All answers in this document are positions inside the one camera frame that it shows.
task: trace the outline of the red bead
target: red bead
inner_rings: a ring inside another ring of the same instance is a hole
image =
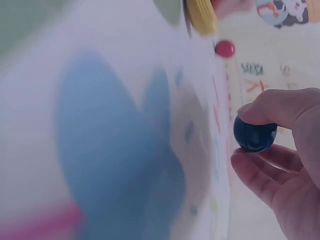
[[[236,47],[233,42],[228,40],[222,40],[215,46],[215,53],[222,58],[231,58],[235,55]]]

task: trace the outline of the blue shape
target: blue shape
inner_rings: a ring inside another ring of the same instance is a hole
[[[219,169],[220,169],[220,153],[218,139],[213,141],[213,175],[217,181],[219,181]]]
[[[143,114],[154,131],[170,142],[170,93],[168,77],[164,69],[154,72],[145,91]]]
[[[194,136],[194,132],[195,132],[195,125],[194,125],[194,122],[191,121],[186,126],[185,133],[184,133],[184,140],[186,141],[187,144],[190,143],[192,137]]]
[[[256,7],[259,8],[266,4],[273,4],[274,0],[255,0]],[[275,16],[273,14],[266,14],[262,16],[262,19],[272,26],[277,26],[282,24],[286,18],[288,17],[289,13],[288,10],[279,10],[278,16]]]
[[[87,222],[77,239],[168,240],[185,195],[182,166],[96,54],[76,56],[66,70],[55,126],[60,164]]]
[[[251,125],[242,121],[238,116],[234,120],[233,133],[235,140],[242,149],[249,153],[259,153],[274,143],[278,125]]]
[[[184,72],[183,72],[183,69],[181,67],[179,69],[179,71],[174,76],[174,81],[175,81],[175,85],[176,85],[177,88],[180,87],[180,85],[183,82],[183,80],[184,80]]]

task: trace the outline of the yellow toy part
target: yellow toy part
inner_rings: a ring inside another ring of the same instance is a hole
[[[219,31],[218,18],[210,0],[186,0],[189,19],[195,30],[202,36]]]

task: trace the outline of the cartoon character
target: cartoon character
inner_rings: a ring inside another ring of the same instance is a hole
[[[285,5],[285,8],[288,10],[288,13],[296,17],[296,19],[299,22],[304,21],[304,12],[307,8],[307,4],[305,2],[302,2],[302,0],[281,0],[283,4]]]
[[[278,29],[320,22],[320,2],[316,0],[256,0],[255,3],[259,16]]]
[[[305,0],[276,0],[275,3],[285,6],[288,12],[287,17],[280,24],[274,26],[281,29],[283,26],[293,26],[294,24],[306,24],[309,22],[308,8]]]
[[[272,14],[274,17],[279,17],[279,9],[277,8],[277,5],[275,5],[273,2],[268,2],[266,4],[258,6],[256,9],[260,17],[269,14]],[[282,5],[282,9],[280,11],[283,12],[284,10],[285,5]]]
[[[281,25],[289,13],[281,0],[255,0],[259,16],[272,26]]]

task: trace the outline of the blue heart shape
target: blue heart shape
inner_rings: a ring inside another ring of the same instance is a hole
[[[138,111],[95,53],[76,56],[66,69],[58,88],[56,144],[64,177],[87,221],[77,239],[169,239],[185,195],[185,175],[169,143],[147,123],[150,109],[146,106],[144,115]]]

